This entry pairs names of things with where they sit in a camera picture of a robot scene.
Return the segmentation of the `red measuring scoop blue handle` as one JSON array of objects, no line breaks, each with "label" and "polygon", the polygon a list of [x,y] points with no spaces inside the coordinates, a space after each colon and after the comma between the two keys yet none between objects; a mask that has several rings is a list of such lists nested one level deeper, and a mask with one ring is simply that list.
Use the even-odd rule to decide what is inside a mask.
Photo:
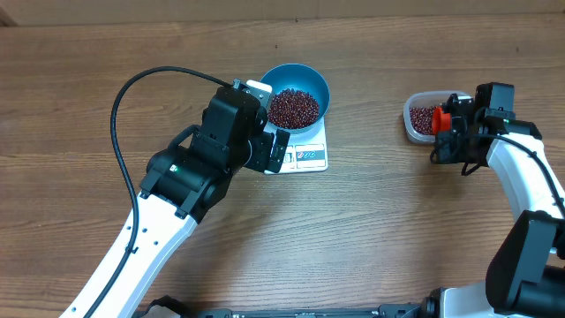
[{"label": "red measuring scoop blue handle", "polygon": [[447,132],[451,129],[452,117],[449,112],[442,107],[436,107],[432,116],[432,134],[437,136],[439,133]]}]

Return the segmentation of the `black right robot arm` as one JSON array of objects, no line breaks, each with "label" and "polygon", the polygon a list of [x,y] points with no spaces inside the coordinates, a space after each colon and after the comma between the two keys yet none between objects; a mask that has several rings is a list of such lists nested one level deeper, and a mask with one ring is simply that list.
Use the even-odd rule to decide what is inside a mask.
[{"label": "black right robot arm", "polygon": [[548,163],[534,123],[516,119],[515,89],[490,82],[473,97],[453,93],[433,112],[434,164],[460,163],[462,175],[494,171],[515,223],[491,260],[484,282],[438,289],[417,317],[562,317],[564,189]]}]

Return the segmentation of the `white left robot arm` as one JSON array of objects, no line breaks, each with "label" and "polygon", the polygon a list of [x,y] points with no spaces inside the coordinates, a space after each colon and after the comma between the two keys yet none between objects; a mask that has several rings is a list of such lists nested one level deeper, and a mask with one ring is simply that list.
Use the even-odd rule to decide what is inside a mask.
[{"label": "white left robot arm", "polygon": [[240,169],[280,171],[290,135],[266,130],[272,99],[271,86],[254,80],[219,87],[201,125],[151,157],[124,227],[65,317],[132,316]]}]

